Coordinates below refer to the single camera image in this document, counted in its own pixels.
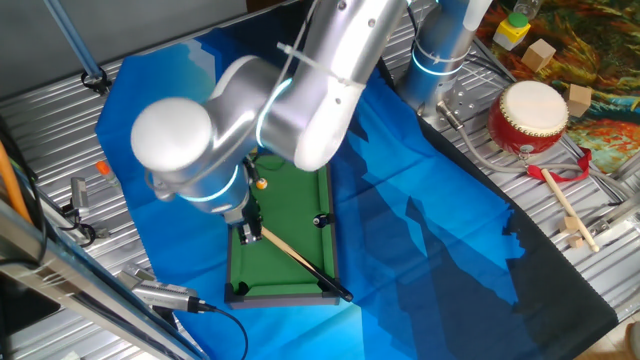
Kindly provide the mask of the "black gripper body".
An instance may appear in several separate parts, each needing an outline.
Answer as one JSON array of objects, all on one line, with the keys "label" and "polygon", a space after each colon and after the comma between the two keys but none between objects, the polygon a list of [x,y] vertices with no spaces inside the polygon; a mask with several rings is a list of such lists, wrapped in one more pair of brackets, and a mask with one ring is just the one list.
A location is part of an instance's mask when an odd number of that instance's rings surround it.
[{"label": "black gripper body", "polygon": [[241,221],[238,230],[241,227],[248,227],[250,229],[252,225],[258,224],[262,226],[261,209],[257,202],[248,202],[242,209],[242,217],[243,220]]}]

